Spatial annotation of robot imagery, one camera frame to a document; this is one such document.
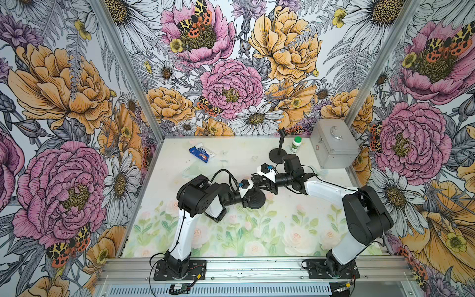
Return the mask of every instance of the tabletop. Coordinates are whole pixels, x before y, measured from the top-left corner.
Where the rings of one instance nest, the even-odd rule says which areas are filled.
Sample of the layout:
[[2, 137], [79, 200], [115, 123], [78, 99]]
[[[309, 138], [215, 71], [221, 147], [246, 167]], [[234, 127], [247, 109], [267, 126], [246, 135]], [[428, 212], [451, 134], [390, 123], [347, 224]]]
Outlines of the tabletop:
[[[176, 195], [183, 184], [200, 174], [211, 178], [221, 168], [231, 171], [238, 182], [249, 179], [258, 166], [271, 164], [269, 151], [278, 142], [278, 138], [165, 139], [122, 257], [147, 258], [170, 247], [178, 225]], [[188, 151], [199, 143], [216, 154], [208, 163]], [[283, 145], [287, 153], [291, 144], [289, 136]], [[302, 138], [296, 154], [301, 164], [326, 180], [351, 185], [345, 169], [320, 168], [310, 138]], [[283, 171], [283, 165], [277, 170]], [[228, 182], [228, 175], [220, 173], [215, 181]], [[219, 223], [202, 215], [194, 232], [192, 257], [323, 256], [347, 232], [342, 209], [319, 197], [279, 188], [277, 195], [266, 192], [266, 203], [258, 210], [228, 206]], [[376, 243], [362, 253], [380, 254]]]

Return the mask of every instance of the daisy center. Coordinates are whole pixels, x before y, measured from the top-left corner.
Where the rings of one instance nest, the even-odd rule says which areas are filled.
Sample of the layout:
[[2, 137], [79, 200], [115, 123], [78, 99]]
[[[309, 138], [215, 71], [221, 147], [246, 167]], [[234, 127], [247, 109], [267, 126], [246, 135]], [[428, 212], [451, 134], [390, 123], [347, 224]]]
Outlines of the daisy center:
[[264, 115], [250, 115], [247, 121], [251, 125], [259, 125], [264, 122], [265, 118]]
[[122, 23], [127, 17], [127, 7], [121, 0], [105, 0], [107, 9], [109, 10], [112, 20], [118, 24]]
[[328, 92], [325, 91], [325, 90], [320, 91], [320, 92], [317, 93], [318, 99], [323, 99], [323, 98], [325, 98], [325, 97], [327, 97], [327, 96], [328, 96]]
[[114, 184], [114, 192], [117, 197], [122, 197], [123, 193], [125, 192], [125, 175], [123, 173], [119, 173], [115, 178]]
[[87, 190], [87, 187], [83, 184], [79, 184], [74, 188], [70, 188], [69, 190], [67, 190], [67, 192], [69, 194], [69, 199], [62, 202], [63, 206], [68, 210], [71, 210], [71, 208], [75, 206], [80, 211], [83, 210], [84, 206], [89, 200], [90, 193]]
[[97, 256], [97, 263], [99, 265], [103, 265], [107, 262], [107, 257], [109, 256], [109, 250], [108, 249], [102, 249], [99, 252], [99, 256]]
[[392, 23], [406, 0], [379, 0], [373, 7], [373, 19], [382, 24]]
[[229, 90], [223, 88], [222, 94], [226, 96], [226, 102], [237, 102], [239, 100], [239, 92], [235, 88], [230, 87]]
[[165, 68], [162, 72], [161, 75], [163, 75], [164, 78], [169, 79], [171, 77], [171, 71], [168, 68]]
[[404, 195], [398, 188], [390, 186], [386, 190], [386, 194], [394, 206], [402, 207], [406, 204], [406, 198], [404, 198]]
[[391, 147], [398, 157], [405, 157], [411, 151], [409, 138], [402, 137], [402, 132], [396, 135], [396, 143]]
[[380, 77], [376, 80], [376, 84], [382, 85], [386, 81], [387, 77], [384, 74], [381, 74]]

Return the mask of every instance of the black mounting plate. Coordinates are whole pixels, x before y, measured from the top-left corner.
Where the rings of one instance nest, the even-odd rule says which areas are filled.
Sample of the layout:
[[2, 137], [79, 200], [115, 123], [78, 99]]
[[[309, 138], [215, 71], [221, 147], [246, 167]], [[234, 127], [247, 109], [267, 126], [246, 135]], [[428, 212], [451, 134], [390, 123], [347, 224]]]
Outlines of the black mounting plate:
[[206, 272], [206, 260], [190, 260], [188, 267], [191, 273], [187, 273], [184, 278], [176, 279], [173, 277], [173, 273], [167, 269], [167, 264], [164, 260], [160, 260], [157, 263], [157, 267], [153, 274], [153, 280], [191, 280], [194, 281], [197, 279], [198, 281], [205, 279], [205, 272]]
[[[307, 268], [308, 277], [310, 279], [334, 279], [325, 270], [325, 261], [326, 259], [306, 259], [302, 262], [303, 267]], [[360, 272], [356, 266], [356, 262], [352, 261], [348, 266], [343, 269], [342, 275], [340, 278], [360, 278]]]

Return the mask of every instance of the moth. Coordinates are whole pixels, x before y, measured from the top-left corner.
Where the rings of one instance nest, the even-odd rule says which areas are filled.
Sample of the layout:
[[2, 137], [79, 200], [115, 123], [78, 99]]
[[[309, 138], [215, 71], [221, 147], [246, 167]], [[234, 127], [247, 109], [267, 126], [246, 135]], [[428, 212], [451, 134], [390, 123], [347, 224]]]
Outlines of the moth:
[[205, 26], [211, 24], [213, 13], [208, 10], [205, 0], [197, 0], [195, 4], [195, 14], [191, 19], [184, 19], [177, 24], [178, 29], [182, 33], [187, 34], [190, 38], [200, 36], [200, 32], [204, 31]]

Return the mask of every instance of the ventilation grille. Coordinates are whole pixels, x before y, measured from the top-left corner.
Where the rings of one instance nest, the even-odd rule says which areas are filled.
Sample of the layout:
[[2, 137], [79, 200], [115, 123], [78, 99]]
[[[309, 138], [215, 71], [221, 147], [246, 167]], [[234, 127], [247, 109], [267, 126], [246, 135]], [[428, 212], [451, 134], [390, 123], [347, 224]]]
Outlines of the ventilation grille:
[[[157, 297], [168, 294], [170, 284], [152, 285]], [[328, 296], [328, 283], [255, 283], [255, 284], [196, 284], [188, 294], [180, 296]], [[109, 297], [153, 297], [147, 285], [112, 285]]]

